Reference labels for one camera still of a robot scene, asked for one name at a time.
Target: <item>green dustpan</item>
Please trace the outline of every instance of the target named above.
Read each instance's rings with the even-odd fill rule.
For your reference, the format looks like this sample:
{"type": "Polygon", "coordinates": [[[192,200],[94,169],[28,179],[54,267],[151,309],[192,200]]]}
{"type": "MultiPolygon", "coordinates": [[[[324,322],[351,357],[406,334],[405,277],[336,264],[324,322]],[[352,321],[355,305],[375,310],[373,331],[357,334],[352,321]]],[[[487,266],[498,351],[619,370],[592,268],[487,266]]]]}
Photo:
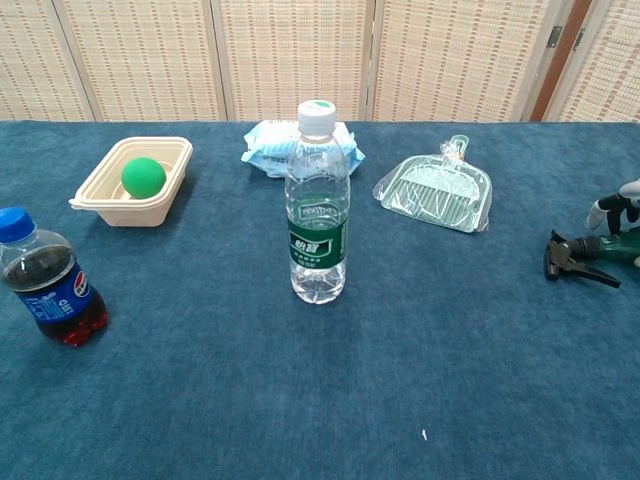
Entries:
{"type": "Polygon", "coordinates": [[[469,139],[455,135],[441,155],[409,157],[374,188],[374,197],[394,212],[471,233],[488,226],[491,180],[464,161],[469,139]]]}

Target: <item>plastic bottle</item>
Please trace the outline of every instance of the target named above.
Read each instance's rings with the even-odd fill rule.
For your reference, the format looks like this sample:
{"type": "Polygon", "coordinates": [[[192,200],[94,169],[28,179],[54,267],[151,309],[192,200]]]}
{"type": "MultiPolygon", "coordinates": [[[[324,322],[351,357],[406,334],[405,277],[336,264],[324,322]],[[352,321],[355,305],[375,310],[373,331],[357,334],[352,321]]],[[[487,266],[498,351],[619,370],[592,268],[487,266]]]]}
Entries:
{"type": "Polygon", "coordinates": [[[589,236],[567,240],[574,258],[602,258],[612,262],[640,266],[640,227],[599,237],[589,236]]]}
{"type": "Polygon", "coordinates": [[[350,184],[335,123],[332,103],[299,105],[300,138],[285,178],[291,284],[302,300],[315,304],[338,297],[346,278],[350,184]]]}
{"type": "Polygon", "coordinates": [[[69,242],[36,228],[20,207],[0,209],[2,283],[49,338],[79,346],[107,325],[102,297],[87,281],[69,242]]]}

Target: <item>beige plastic tray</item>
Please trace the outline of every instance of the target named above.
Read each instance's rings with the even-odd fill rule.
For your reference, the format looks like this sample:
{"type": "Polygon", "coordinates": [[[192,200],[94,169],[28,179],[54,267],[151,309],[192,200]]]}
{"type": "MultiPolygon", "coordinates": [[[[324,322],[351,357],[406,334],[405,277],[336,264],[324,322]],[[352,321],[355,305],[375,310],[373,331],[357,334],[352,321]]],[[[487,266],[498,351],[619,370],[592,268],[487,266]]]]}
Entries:
{"type": "Polygon", "coordinates": [[[93,210],[112,227],[157,227],[164,222],[184,179],[193,147],[182,137],[129,137],[116,143],[69,200],[76,210],[93,210]],[[136,157],[151,157],[167,181],[151,198],[136,199],[124,189],[122,169],[136,157]]]}

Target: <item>wet wipes package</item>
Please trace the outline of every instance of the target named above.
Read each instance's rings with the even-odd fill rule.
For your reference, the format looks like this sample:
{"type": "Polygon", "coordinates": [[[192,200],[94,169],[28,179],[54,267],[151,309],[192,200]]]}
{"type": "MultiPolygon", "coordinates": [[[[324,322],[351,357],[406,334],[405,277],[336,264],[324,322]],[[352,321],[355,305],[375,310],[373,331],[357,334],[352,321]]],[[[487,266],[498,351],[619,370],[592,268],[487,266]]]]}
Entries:
{"type": "MultiPolygon", "coordinates": [[[[284,177],[287,159],[293,152],[300,132],[298,122],[288,120],[263,120],[244,136],[247,151],[241,160],[264,171],[272,178],[284,177]]],[[[336,122],[334,136],[342,148],[349,173],[353,173],[364,160],[353,133],[349,133],[343,122],[336,122]]]]}

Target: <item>plastic wrap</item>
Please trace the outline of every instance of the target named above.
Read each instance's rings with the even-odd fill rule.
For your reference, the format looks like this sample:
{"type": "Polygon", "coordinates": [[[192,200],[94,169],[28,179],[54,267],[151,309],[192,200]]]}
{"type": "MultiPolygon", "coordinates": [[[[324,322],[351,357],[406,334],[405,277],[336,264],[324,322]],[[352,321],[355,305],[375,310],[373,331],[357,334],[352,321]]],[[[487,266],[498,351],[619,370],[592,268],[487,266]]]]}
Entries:
{"type": "Polygon", "coordinates": [[[373,196],[388,210],[471,233],[489,225],[491,180],[464,161],[469,139],[455,135],[440,155],[409,157],[385,175],[373,196]]]}
{"type": "MultiPolygon", "coordinates": [[[[247,151],[243,153],[241,160],[264,171],[269,177],[284,177],[287,173],[287,159],[299,135],[298,122],[263,120],[244,136],[247,151]]],[[[334,136],[342,148],[351,174],[364,160],[364,154],[358,150],[353,133],[349,133],[343,122],[336,123],[334,136]]]]}

